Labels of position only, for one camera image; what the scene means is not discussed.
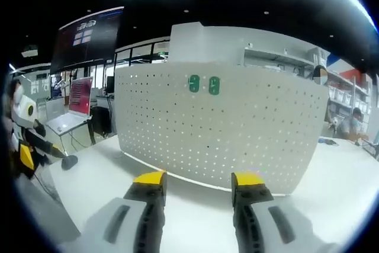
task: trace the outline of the desk surface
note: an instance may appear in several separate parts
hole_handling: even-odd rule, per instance
[[[379,189],[379,163],[351,142],[318,144],[290,203],[313,224],[324,242],[343,245],[366,217]],[[151,168],[123,154],[114,136],[76,154],[78,164],[50,166],[60,199],[74,224],[85,222],[114,197],[123,197],[133,178]],[[231,194],[168,177],[166,223],[161,252],[238,252]]]

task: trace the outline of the laptop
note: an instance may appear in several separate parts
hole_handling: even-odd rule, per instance
[[[90,120],[91,86],[92,77],[72,81],[68,113],[48,121],[46,125],[61,136]]]

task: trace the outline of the monitor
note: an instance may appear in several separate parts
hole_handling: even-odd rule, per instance
[[[69,111],[89,114],[92,77],[73,80],[71,83]]]
[[[50,73],[111,63],[123,7],[75,20],[58,31]]]
[[[107,93],[114,93],[114,76],[107,77],[107,87],[105,88]]]

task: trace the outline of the ceiling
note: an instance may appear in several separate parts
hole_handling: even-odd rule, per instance
[[[9,0],[9,62],[16,68],[50,62],[59,27],[102,9],[125,6],[117,47],[169,36],[173,24],[200,21],[275,31],[340,56],[362,71],[379,71],[378,34],[348,0]],[[379,23],[377,0],[361,0]],[[25,59],[25,45],[38,56]]]

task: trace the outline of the perforated board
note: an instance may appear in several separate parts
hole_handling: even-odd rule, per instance
[[[121,150],[169,174],[230,189],[252,171],[272,193],[289,194],[322,130],[327,88],[257,67],[189,63],[116,69]],[[198,92],[188,86],[200,77]],[[210,78],[220,78],[218,95]]]

